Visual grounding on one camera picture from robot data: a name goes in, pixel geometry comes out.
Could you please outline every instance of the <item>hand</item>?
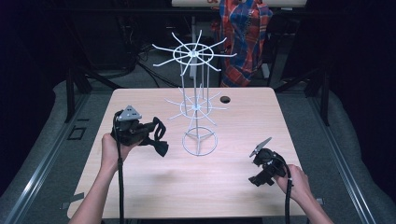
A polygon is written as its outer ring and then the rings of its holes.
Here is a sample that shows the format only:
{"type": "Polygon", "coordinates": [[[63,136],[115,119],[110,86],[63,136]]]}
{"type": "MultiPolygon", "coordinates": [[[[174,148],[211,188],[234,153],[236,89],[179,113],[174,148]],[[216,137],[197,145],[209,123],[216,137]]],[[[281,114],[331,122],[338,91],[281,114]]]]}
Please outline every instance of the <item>hand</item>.
{"type": "MultiPolygon", "coordinates": [[[[290,197],[296,201],[298,204],[312,198],[311,188],[309,187],[308,176],[301,170],[300,167],[289,164],[290,174],[292,178],[291,195],[290,197]]],[[[274,176],[276,183],[279,187],[286,193],[286,188],[288,185],[288,178],[281,176],[274,176]]]]}
{"type": "MultiPolygon", "coordinates": [[[[131,149],[138,146],[140,143],[141,141],[128,147],[120,145],[122,160],[125,161],[131,149]]],[[[112,174],[116,173],[116,171],[118,170],[118,159],[119,152],[117,150],[116,140],[114,140],[110,133],[105,133],[102,137],[102,160],[100,168],[101,171],[110,172],[112,174]]]]}

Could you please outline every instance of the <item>office chair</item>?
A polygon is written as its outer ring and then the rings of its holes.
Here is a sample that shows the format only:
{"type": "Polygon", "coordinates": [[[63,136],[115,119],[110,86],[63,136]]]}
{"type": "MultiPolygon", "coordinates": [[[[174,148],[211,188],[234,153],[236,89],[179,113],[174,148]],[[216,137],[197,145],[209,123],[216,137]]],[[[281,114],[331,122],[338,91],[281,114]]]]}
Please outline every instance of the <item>office chair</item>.
{"type": "Polygon", "coordinates": [[[290,18],[280,14],[274,14],[268,22],[265,41],[262,45],[262,63],[271,64],[269,67],[267,87],[271,85],[279,43],[285,35],[295,34],[298,29],[298,24],[298,21],[292,21],[290,18]]]}

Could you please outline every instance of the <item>black cable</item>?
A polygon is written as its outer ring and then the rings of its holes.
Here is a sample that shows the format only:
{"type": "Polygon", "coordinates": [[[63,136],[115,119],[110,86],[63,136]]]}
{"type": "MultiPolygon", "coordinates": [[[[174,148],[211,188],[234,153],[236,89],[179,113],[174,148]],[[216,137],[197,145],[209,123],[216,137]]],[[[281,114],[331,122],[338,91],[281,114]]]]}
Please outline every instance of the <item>black cable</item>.
{"type": "Polygon", "coordinates": [[[286,198],[285,198],[285,223],[290,224],[290,195],[291,195],[291,187],[292,187],[292,179],[291,179],[290,169],[289,169],[289,166],[280,158],[273,157],[271,159],[275,159],[275,160],[282,162],[286,168],[286,172],[288,175],[288,185],[286,187],[286,198]]]}
{"type": "Polygon", "coordinates": [[[121,146],[120,146],[120,140],[119,140],[119,127],[117,127],[116,122],[117,122],[118,116],[115,116],[113,119],[113,129],[115,132],[115,137],[116,137],[116,143],[117,143],[117,151],[119,153],[119,159],[118,159],[118,169],[119,169],[119,190],[120,190],[120,224],[124,223],[124,189],[123,189],[123,172],[122,172],[122,156],[121,156],[121,146]]]}
{"type": "Polygon", "coordinates": [[[162,77],[161,75],[155,73],[154,71],[152,71],[151,69],[149,69],[147,66],[145,66],[144,64],[142,64],[141,62],[136,62],[137,65],[139,65],[140,67],[142,67],[155,81],[156,85],[158,88],[160,88],[160,85],[158,84],[157,80],[155,79],[158,78],[159,80],[163,81],[165,84],[167,84],[169,87],[179,87],[181,88],[180,85],[172,82],[171,80],[167,79],[166,77],[162,77]]]}

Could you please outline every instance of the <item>red plaid shirt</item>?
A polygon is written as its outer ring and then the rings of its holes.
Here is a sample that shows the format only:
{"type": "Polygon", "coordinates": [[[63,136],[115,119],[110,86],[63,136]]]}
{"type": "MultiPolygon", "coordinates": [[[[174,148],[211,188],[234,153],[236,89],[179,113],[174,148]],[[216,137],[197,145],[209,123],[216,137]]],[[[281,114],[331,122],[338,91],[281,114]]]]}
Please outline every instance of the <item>red plaid shirt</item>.
{"type": "Polygon", "coordinates": [[[221,86],[245,87],[262,64],[265,30],[273,13],[261,0],[221,0],[219,14],[219,40],[227,37],[222,47],[227,54],[237,54],[222,58],[221,86]]]}

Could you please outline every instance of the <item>person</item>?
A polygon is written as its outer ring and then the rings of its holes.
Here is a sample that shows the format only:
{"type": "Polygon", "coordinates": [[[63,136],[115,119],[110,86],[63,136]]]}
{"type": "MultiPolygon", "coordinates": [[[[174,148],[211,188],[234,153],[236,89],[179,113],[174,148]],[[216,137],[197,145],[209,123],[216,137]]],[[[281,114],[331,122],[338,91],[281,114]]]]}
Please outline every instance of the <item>person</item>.
{"type": "MultiPolygon", "coordinates": [[[[120,151],[122,159],[125,161],[129,152],[140,142],[129,147],[121,145],[120,151]]],[[[93,182],[87,197],[82,201],[76,213],[72,216],[69,224],[75,223],[94,223],[102,221],[102,214],[105,208],[106,197],[113,175],[118,170],[118,151],[117,144],[110,133],[104,134],[102,138],[102,159],[99,173],[93,182]]],[[[288,165],[292,177],[293,187],[290,197],[299,204],[311,223],[327,224],[332,223],[311,192],[308,183],[308,176],[293,164],[288,165]]],[[[279,187],[286,192],[288,179],[286,177],[274,176],[279,187]]]]}
{"type": "MultiPolygon", "coordinates": [[[[120,145],[122,159],[125,161],[131,149],[139,144],[140,142],[137,142],[129,147],[120,145]]],[[[87,197],[85,197],[76,213],[69,220],[69,224],[101,223],[110,182],[118,170],[118,159],[116,141],[110,133],[105,133],[102,137],[102,159],[99,173],[87,197]]]]}
{"type": "MultiPolygon", "coordinates": [[[[293,164],[289,164],[288,166],[292,178],[290,197],[300,205],[311,223],[332,223],[332,220],[327,216],[326,212],[312,194],[311,188],[309,187],[308,176],[300,167],[293,164]]],[[[283,192],[286,193],[288,178],[286,176],[282,177],[276,175],[274,179],[283,192]]]]}

